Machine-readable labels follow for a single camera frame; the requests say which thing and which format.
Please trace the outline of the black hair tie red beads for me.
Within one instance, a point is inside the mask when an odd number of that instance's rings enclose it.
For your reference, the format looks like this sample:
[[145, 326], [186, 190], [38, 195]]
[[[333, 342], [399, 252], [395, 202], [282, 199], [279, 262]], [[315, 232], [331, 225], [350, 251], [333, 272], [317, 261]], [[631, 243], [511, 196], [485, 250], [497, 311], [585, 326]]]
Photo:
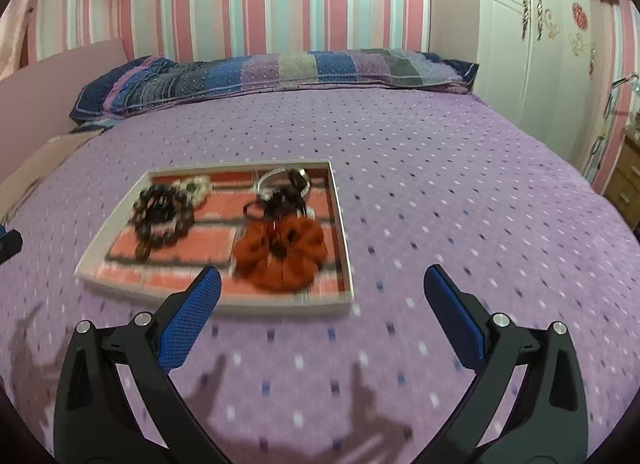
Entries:
[[297, 240], [293, 229], [300, 218], [305, 218], [306, 203], [294, 190], [277, 190], [269, 198], [262, 198], [262, 220], [266, 223], [270, 254], [284, 259], [288, 248]]

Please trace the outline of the white shallow jewelry tray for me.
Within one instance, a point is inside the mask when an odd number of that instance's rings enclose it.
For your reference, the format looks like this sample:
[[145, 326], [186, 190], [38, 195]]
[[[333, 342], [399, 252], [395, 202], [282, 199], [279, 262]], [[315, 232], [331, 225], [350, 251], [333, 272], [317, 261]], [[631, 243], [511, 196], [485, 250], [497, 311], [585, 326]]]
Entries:
[[[242, 238], [247, 218], [243, 206], [254, 198], [259, 176], [270, 170], [303, 168], [311, 181], [308, 210], [322, 224], [329, 256], [310, 288], [273, 293], [236, 275], [233, 247]], [[209, 176], [213, 192], [194, 213], [194, 225], [175, 245], [136, 257], [134, 202], [154, 184]], [[355, 299], [342, 210], [334, 169], [328, 160], [209, 164], [145, 172], [118, 203], [80, 258], [75, 273], [93, 291], [160, 302], [182, 291], [206, 265], [222, 276], [222, 295], [216, 310], [240, 316], [326, 316], [344, 314]]]

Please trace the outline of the beige folded cloth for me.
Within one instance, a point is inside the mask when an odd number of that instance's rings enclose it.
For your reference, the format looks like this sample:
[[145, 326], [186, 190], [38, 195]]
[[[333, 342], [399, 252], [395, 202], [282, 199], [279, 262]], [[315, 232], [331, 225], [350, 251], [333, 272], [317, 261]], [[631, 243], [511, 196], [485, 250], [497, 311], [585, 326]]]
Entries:
[[32, 154], [1, 184], [1, 224], [5, 226], [37, 187], [101, 129], [56, 136]]

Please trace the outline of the pink bed headboard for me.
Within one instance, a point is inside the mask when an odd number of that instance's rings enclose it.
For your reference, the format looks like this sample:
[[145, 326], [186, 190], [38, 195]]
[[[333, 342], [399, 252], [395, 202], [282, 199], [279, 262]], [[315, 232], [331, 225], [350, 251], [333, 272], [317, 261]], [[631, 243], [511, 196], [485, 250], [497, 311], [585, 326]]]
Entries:
[[40, 146], [68, 134], [81, 89], [128, 61], [120, 39], [62, 52], [1, 82], [1, 178], [12, 175]]

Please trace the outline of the cream patterned scrunchie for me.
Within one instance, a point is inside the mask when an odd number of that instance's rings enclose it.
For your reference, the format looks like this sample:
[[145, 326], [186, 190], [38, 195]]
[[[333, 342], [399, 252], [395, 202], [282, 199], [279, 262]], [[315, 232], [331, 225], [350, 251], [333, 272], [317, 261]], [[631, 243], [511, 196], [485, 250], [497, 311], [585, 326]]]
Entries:
[[194, 176], [175, 180], [171, 187], [186, 197], [186, 202], [193, 208], [201, 207], [213, 192], [213, 183], [209, 176]]

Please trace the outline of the blue purple patchwork pillow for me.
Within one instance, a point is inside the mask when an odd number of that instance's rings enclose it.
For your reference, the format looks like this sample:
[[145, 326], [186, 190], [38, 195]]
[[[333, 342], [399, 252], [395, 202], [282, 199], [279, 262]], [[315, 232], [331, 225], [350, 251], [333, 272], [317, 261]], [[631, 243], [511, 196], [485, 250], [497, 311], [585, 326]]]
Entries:
[[164, 57], [134, 59], [83, 86], [70, 119], [79, 127], [191, 102], [328, 85], [382, 85], [467, 94], [480, 66], [403, 49], [254, 54], [178, 63]]

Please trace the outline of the pink curtain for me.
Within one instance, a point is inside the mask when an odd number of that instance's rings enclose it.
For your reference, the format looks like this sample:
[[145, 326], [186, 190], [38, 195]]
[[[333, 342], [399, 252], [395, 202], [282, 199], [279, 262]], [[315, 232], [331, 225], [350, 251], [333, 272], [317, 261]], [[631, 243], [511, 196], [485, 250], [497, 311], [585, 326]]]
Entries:
[[10, 0], [0, 21], [0, 80], [19, 67], [31, 0]]

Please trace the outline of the rust orange fabric scrunchie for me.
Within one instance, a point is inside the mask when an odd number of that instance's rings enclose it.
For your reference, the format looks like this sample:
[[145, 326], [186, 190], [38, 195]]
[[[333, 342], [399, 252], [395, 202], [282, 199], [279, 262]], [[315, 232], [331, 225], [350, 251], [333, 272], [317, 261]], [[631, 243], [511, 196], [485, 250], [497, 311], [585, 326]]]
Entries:
[[311, 286], [328, 256], [321, 224], [294, 215], [252, 220], [233, 249], [235, 273], [273, 293]]

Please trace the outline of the wooden nightstand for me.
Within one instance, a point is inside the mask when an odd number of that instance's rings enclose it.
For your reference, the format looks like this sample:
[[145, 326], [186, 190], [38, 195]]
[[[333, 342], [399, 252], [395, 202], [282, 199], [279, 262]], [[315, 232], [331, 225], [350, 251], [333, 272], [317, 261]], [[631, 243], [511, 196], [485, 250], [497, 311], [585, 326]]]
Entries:
[[620, 156], [605, 188], [604, 196], [618, 211], [632, 231], [640, 220], [639, 141], [629, 132], [624, 135]]

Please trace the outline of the purple diamond pattern bedspread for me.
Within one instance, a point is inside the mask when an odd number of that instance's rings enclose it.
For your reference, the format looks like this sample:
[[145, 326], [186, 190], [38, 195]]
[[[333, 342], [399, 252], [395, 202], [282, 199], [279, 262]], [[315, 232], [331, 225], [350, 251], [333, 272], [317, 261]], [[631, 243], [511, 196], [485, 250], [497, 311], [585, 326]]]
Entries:
[[250, 94], [125, 120], [56, 170], [12, 220], [1, 268], [1, 381], [52, 441], [70, 332], [142, 302], [90, 293], [78, 260], [148, 170], [328, 160], [355, 302], [337, 319], [216, 317], [171, 377], [238, 463], [408, 463], [468, 388], [423, 295], [425, 269], [515, 323], [565, 322], [596, 448], [639, 387], [639, 245], [543, 144], [469, 96], [388, 89]]

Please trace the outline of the silver bangle with black tie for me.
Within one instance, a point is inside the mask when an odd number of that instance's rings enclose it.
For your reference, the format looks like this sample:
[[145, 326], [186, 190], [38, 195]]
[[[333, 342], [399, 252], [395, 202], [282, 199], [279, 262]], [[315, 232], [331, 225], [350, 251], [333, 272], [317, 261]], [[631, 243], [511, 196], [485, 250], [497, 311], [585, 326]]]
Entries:
[[314, 216], [307, 206], [311, 181], [303, 168], [270, 170], [258, 177], [253, 191], [254, 198], [243, 206], [243, 215], [248, 219], [274, 221]]

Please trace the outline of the white wardrobe with decals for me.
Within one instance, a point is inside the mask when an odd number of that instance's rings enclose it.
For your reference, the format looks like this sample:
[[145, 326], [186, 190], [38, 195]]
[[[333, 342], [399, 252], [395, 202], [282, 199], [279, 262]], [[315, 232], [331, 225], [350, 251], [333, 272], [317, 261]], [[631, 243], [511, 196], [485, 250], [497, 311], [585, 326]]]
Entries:
[[600, 0], [480, 0], [476, 94], [574, 166], [600, 113], [605, 54]]

